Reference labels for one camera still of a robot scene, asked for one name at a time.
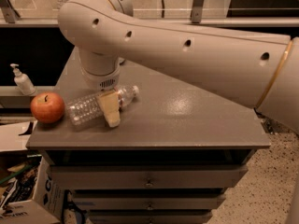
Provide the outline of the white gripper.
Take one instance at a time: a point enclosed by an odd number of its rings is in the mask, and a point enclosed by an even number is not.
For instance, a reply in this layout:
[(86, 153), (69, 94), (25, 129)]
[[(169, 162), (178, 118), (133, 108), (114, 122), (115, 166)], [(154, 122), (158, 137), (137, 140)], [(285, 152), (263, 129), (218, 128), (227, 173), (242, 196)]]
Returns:
[(119, 112), (118, 94), (112, 90), (119, 84), (120, 68), (117, 68), (110, 74), (95, 75), (87, 72), (84, 68), (81, 69), (83, 79), (90, 89), (101, 92), (97, 96), (97, 102), (102, 110), (105, 120), (111, 128), (120, 125), (121, 118)]

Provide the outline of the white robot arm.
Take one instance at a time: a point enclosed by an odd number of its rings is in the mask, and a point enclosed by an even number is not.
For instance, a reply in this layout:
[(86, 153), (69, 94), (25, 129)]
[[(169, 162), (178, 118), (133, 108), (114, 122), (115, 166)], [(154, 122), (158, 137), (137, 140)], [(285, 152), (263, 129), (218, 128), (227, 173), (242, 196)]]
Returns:
[(125, 59), (299, 129), (295, 38), (140, 20), (130, 0), (68, 0), (58, 25), (79, 49), (82, 74), (94, 89), (113, 89)]

